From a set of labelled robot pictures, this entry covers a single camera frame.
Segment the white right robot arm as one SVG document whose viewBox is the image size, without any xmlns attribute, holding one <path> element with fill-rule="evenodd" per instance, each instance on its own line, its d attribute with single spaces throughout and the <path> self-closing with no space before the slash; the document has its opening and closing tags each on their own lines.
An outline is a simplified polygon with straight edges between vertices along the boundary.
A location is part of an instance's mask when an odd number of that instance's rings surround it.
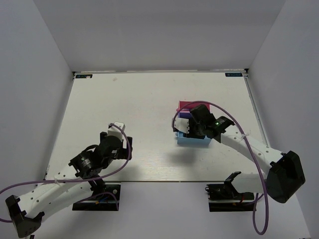
<svg viewBox="0 0 319 239">
<path fill-rule="evenodd" d="M 190 110 L 191 133 L 226 145 L 247 159 L 256 168 L 256 174 L 233 172 L 215 190 L 217 198 L 238 198 L 243 193 L 266 193 L 279 203 L 286 203 L 304 185 L 306 179 L 300 157 L 293 151 L 281 152 L 244 133 L 232 116 L 216 118 L 208 107 L 200 104 Z"/>
</svg>

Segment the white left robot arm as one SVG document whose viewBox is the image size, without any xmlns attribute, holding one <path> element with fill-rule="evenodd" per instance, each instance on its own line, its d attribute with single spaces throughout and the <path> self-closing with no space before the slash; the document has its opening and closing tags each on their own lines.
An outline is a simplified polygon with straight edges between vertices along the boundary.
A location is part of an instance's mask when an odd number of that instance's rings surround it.
<svg viewBox="0 0 319 239">
<path fill-rule="evenodd" d="M 36 182 L 30 192 L 5 200 L 20 239 L 32 235 L 46 219 L 76 203 L 114 196 L 100 172 L 114 160 L 131 160 L 133 139 L 121 132 L 100 133 L 99 144 L 86 147 L 52 179 Z"/>
</svg>

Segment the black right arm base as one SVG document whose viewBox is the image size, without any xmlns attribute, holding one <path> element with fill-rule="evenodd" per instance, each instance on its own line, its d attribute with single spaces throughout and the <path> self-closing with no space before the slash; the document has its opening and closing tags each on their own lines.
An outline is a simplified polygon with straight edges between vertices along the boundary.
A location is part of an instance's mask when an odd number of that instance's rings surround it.
<svg viewBox="0 0 319 239">
<path fill-rule="evenodd" d="M 205 191 L 208 195 L 210 212 L 252 212 L 255 196 L 252 192 L 239 193 L 232 185 L 233 180 L 240 175 L 232 173 L 221 183 L 207 184 Z"/>
</svg>

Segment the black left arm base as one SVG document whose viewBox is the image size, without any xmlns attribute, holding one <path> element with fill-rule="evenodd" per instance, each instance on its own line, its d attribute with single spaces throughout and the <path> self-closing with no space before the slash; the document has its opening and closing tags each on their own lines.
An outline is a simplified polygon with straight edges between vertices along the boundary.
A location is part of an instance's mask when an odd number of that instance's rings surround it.
<svg viewBox="0 0 319 239">
<path fill-rule="evenodd" d="M 90 199 L 79 201 L 72 206 L 73 211 L 117 212 L 120 206 L 121 184 L 106 184 L 104 194 L 92 193 Z"/>
</svg>

